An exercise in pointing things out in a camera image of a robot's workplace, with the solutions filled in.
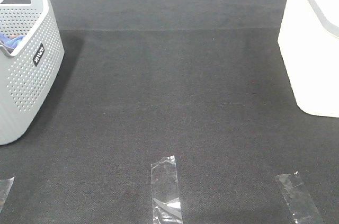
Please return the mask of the clear tape strip centre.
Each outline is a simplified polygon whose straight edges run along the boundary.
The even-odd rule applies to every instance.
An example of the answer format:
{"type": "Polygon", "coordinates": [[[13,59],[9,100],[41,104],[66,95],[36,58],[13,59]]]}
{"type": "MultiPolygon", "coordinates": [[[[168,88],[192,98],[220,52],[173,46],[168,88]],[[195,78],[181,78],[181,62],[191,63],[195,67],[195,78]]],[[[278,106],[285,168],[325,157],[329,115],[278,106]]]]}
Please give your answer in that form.
{"type": "Polygon", "coordinates": [[[153,223],[183,223],[174,156],[151,164],[151,204],[153,223]]]}

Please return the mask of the clear tape strip right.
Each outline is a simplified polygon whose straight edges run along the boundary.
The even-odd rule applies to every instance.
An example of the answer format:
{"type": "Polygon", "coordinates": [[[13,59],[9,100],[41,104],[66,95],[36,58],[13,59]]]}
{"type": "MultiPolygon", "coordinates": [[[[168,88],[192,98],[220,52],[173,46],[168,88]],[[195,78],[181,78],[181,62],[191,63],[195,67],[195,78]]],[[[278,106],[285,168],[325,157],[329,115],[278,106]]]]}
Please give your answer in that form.
{"type": "Polygon", "coordinates": [[[293,223],[324,223],[298,171],[277,175],[275,181],[289,208],[293,223]]]}

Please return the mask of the blue towel in basket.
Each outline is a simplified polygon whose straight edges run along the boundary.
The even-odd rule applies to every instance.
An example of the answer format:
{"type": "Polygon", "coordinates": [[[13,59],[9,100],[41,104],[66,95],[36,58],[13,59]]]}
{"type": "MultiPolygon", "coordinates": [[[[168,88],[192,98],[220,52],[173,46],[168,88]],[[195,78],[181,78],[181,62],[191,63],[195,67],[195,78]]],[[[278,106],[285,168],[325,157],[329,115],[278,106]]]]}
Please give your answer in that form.
{"type": "Polygon", "coordinates": [[[25,35],[11,35],[7,36],[3,33],[0,34],[1,37],[1,45],[5,47],[8,53],[11,53],[23,40],[25,35]]]}

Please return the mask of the clear tape strip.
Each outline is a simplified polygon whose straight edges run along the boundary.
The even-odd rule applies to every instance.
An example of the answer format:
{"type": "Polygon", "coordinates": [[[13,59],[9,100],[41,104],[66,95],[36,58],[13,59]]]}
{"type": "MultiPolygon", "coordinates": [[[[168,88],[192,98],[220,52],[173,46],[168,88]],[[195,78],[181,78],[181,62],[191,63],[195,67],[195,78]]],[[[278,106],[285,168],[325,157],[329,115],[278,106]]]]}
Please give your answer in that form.
{"type": "Polygon", "coordinates": [[[151,204],[153,223],[183,223],[174,156],[151,164],[151,204]]]}
{"type": "Polygon", "coordinates": [[[324,223],[298,171],[277,175],[275,181],[289,208],[293,223],[324,223]]]}
{"type": "Polygon", "coordinates": [[[6,202],[8,194],[11,190],[15,177],[11,177],[9,179],[0,180],[0,212],[6,202]]]}

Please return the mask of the clear tape strip left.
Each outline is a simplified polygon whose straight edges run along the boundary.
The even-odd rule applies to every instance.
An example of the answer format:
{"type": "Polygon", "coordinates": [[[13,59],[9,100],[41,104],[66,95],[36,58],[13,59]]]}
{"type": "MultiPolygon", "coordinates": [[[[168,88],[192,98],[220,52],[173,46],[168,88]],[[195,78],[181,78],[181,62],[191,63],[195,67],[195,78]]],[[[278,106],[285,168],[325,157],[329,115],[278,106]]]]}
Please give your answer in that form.
{"type": "Polygon", "coordinates": [[[0,212],[6,202],[8,194],[11,190],[15,177],[11,177],[9,179],[0,180],[0,212]]]}

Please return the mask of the cream plastic storage bin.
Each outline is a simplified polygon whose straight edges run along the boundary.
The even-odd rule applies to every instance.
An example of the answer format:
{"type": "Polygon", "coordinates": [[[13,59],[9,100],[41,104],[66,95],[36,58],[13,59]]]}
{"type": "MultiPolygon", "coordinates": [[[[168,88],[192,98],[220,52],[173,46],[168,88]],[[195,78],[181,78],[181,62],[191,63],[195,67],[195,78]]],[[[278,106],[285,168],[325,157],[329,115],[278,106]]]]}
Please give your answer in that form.
{"type": "Polygon", "coordinates": [[[287,0],[278,45],[297,106],[338,117],[338,0],[287,0]]]}

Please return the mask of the black fabric table mat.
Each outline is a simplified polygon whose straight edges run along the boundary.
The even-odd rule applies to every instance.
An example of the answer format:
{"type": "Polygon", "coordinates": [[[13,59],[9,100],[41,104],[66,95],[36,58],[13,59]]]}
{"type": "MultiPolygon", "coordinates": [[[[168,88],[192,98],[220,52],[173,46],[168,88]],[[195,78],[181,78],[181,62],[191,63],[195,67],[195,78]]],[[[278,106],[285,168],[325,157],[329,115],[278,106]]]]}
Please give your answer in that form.
{"type": "Polygon", "coordinates": [[[150,223],[175,156],[185,223],[291,223],[298,171],[338,223],[338,119],[295,102],[286,0],[51,0],[65,55],[26,134],[1,147],[1,223],[150,223]]]}

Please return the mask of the grey perforated laundry basket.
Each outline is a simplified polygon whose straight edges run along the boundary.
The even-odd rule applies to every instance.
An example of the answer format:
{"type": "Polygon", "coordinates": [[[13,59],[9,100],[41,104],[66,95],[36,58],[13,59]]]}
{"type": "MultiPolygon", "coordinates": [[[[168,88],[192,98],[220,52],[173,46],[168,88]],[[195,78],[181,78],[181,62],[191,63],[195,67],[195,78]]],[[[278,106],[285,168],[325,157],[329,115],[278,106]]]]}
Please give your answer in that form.
{"type": "Polygon", "coordinates": [[[1,145],[6,145],[37,115],[65,51],[50,0],[1,4],[1,33],[25,35],[11,53],[1,45],[1,145]]]}

